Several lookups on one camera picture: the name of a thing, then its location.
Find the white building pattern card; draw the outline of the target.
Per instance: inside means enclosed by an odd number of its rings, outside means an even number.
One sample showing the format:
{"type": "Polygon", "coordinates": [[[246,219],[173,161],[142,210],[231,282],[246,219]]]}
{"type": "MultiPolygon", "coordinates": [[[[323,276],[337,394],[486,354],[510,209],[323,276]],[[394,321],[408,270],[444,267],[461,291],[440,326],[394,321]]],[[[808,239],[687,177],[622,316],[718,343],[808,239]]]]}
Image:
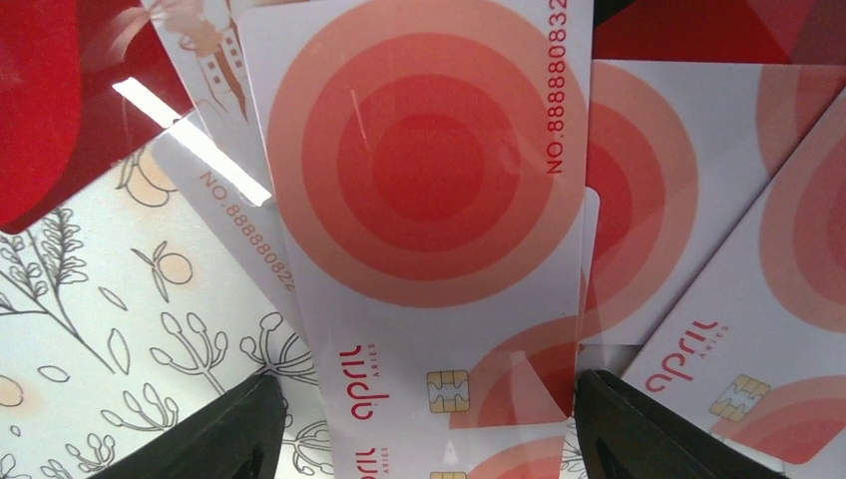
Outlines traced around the white building pattern card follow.
{"type": "Polygon", "coordinates": [[[236,18],[251,1],[144,1],[206,130],[251,181],[272,186],[236,18]]]}

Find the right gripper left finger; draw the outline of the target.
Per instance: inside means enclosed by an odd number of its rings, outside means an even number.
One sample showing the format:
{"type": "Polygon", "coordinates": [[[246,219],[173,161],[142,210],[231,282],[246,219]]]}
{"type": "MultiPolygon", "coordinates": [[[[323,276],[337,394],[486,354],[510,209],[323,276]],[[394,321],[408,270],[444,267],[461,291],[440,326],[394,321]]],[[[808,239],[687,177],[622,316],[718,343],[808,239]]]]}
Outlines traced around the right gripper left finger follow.
{"type": "Polygon", "coordinates": [[[252,376],[94,477],[273,479],[286,412],[279,382],[252,376]]]}

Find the white card red circles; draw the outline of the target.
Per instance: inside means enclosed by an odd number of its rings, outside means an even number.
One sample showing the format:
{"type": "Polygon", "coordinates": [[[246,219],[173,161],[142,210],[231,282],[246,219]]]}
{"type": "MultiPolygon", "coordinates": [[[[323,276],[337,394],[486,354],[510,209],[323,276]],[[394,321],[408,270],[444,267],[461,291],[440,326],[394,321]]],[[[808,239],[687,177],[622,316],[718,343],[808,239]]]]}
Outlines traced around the white card red circles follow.
{"type": "Polygon", "coordinates": [[[564,419],[593,17],[314,1],[239,18],[334,430],[564,419]]]}

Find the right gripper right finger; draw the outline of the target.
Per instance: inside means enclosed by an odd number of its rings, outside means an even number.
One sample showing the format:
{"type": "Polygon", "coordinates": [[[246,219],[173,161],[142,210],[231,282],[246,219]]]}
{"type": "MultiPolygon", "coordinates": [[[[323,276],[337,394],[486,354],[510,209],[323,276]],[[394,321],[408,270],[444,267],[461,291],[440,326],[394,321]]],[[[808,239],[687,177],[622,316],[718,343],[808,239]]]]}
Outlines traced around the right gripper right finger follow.
{"type": "Polygon", "coordinates": [[[781,478],[606,370],[576,383],[579,447],[590,479],[781,478]]]}

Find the white card far right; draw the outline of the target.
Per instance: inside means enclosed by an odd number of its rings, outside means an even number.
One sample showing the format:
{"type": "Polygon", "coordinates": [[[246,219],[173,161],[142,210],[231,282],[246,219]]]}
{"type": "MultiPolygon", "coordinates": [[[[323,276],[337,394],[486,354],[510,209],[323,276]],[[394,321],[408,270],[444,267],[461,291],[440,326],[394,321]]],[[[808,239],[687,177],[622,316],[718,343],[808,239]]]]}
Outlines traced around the white card far right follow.
{"type": "Polygon", "coordinates": [[[845,474],[845,99],[838,96],[624,380],[703,430],[845,474]]]}

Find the floral patterned table mat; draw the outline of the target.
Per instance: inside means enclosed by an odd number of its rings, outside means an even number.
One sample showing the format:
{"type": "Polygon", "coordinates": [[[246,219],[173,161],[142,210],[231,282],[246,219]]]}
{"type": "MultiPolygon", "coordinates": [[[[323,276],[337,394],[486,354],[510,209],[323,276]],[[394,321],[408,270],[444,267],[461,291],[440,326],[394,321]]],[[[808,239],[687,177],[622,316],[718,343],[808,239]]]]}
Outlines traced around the floral patterned table mat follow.
{"type": "Polygon", "coordinates": [[[1,238],[3,477],[92,477],[254,374],[287,407],[277,476],[331,477],[306,344],[151,148],[1,238]]]}

